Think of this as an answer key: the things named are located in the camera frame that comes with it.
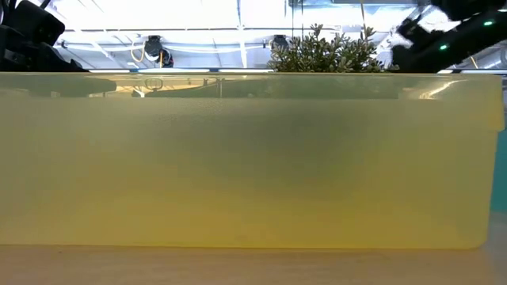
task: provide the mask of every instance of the green plant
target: green plant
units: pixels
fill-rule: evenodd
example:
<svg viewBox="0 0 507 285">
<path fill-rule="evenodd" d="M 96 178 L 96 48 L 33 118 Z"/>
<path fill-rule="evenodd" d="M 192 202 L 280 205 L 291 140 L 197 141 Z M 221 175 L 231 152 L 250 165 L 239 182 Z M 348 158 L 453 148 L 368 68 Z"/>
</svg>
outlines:
<svg viewBox="0 0 507 285">
<path fill-rule="evenodd" d="M 345 34 L 328 42 L 320 37 L 322 25 L 312 25 L 308 36 L 294 37 L 288 47 L 272 49 L 269 68 L 277 72 L 383 72 L 384 65 L 373 58 L 376 54 L 371 37 L 373 28 L 366 28 L 360 39 Z"/>
</svg>

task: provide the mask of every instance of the table surface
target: table surface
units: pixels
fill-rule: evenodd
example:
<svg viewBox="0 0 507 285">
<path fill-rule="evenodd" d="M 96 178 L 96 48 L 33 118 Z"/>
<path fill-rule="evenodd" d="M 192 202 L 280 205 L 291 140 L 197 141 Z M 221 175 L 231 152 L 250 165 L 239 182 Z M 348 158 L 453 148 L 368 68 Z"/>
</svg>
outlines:
<svg viewBox="0 0 507 285">
<path fill-rule="evenodd" d="M 474 250 L 0 246 L 0 284 L 507 284 L 507 215 Z"/>
</svg>

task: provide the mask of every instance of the black machine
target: black machine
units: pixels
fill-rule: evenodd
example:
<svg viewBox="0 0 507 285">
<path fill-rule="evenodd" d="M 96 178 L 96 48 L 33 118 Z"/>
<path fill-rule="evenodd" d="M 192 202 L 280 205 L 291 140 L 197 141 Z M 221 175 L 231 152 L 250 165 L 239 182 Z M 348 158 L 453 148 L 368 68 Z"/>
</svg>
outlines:
<svg viewBox="0 0 507 285">
<path fill-rule="evenodd" d="M 22 1 L 16 9 L 17 0 L 0 1 L 4 15 L 0 25 L 0 71 L 86 71 L 74 60 L 70 63 L 63 60 L 52 47 L 65 25 L 44 11 L 51 0 L 44 0 L 41 6 Z M 507 13 L 501 11 L 505 0 L 426 0 L 420 7 L 425 4 L 461 23 L 448 32 L 428 32 L 418 24 L 428 9 L 418 9 L 410 15 L 398 32 L 410 40 L 412 46 L 392 48 L 393 64 L 399 66 L 399 72 L 436 73 L 507 39 Z M 158 56 L 163 67 L 172 67 L 172 55 L 162 48 L 159 37 L 151 36 L 145 44 L 146 52 Z"/>
<path fill-rule="evenodd" d="M 404 73 L 436 73 L 461 63 L 475 53 L 507 39 L 505 0 L 431 0 L 432 5 L 416 10 L 398 28 L 412 42 L 411 47 L 394 46 L 393 64 Z M 418 22 L 435 7 L 451 21 L 454 29 L 428 32 Z"/>
<path fill-rule="evenodd" d="M 87 72 L 71 60 L 66 62 L 53 48 L 65 25 L 44 8 L 16 0 L 2 1 L 3 21 L 0 25 L 0 71 Z"/>
</svg>

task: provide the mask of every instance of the translucent plastic bin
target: translucent plastic bin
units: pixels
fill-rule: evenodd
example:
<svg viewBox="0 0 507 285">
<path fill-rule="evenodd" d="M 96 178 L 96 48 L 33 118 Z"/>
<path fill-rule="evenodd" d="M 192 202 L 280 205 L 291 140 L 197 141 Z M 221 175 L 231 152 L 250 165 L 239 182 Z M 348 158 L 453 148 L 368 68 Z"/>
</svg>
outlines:
<svg viewBox="0 0 507 285">
<path fill-rule="evenodd" d="M 0 244 L 472 248 L 503 128 L 489 75 L 2 74 Z"/>
</svg>

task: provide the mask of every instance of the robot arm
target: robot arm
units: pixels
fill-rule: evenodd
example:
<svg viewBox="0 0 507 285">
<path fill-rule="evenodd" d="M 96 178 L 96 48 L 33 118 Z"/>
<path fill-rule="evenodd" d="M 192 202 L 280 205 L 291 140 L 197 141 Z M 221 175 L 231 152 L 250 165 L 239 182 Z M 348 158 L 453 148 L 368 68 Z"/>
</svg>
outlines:
<svg viewBox="0 0 507 285">
<path fill-rule="evenodd" d="M 431 4 L 461 24 L 447 32 L 427 32 L 418 24 L 421 17 L 410 15 L 398 32 L 413 45 L 392 48 L 398 72 L 436 73 L 507 39 L 507 13 L 501 11 L 505 0 L 431 0 Z"/>
</svg>

